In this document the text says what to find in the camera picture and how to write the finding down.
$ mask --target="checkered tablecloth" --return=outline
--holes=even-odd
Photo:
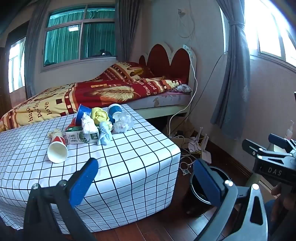
[[[82,203],[75,209],[92,232],[132,223],[167,207],[172,199],[180,149],[128,105],[133,129],[113,135],[106,146],[67,145],[64,163],[49,161],[47,133],[65,131],[76,116],[63,116],[0,133],[0,216],[21,229],[31,187],[68,180],[90,158],[99,171]],[[68,233],[57,206],[52,204],[63,233]]]

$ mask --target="trash can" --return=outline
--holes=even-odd
[[[216,171],[223,180],[230,180],[230,177],[220,168],[209,167],[212,171]],[[206,211],[210,210],[213,205],[207,200],[194,173],[190,177],[190,186],[182,203],[185,213],[191,217],[199,217]]]

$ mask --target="feather print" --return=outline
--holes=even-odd
[[[114,86],[109,88],[104,88],[96,90],[92,95],[100,95],[102,97],[107,97],[110,99],[115,99],[117,101],[127,101],[134,98],[134,95],[140,96],[135,90],[130,86]]]

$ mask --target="curtain tieback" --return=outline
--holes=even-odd
[[[243,23],[240,23],[238,21],[229,21],[229,26],[233,26],[233,25],[240,25],[241,27],[244,27]]]

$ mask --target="red paper cup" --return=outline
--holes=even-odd
[[[53,138],[52,143],[47,148],[47,156],[54,163],[62,163],[67,159],[68,149],[63,137],[56,136]]]

